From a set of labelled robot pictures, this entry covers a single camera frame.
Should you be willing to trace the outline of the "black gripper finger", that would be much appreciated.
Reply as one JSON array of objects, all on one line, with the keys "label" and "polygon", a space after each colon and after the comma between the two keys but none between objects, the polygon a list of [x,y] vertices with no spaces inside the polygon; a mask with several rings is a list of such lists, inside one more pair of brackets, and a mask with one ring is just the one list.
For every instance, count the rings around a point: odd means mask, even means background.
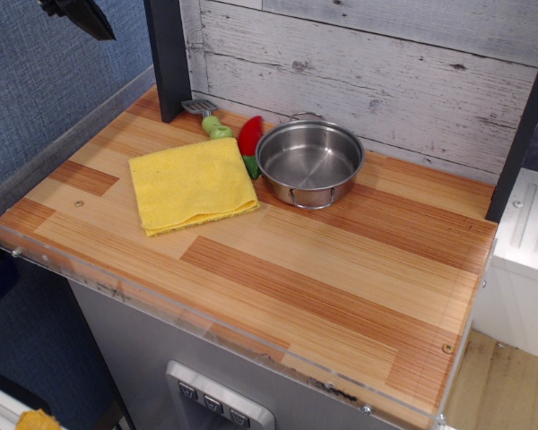
[{"label": "black gripper finger", "polygon": [[38,0],[49,16],[67,17],[74,25],[99,41],[115,40],[106,15],[91,0]]}]

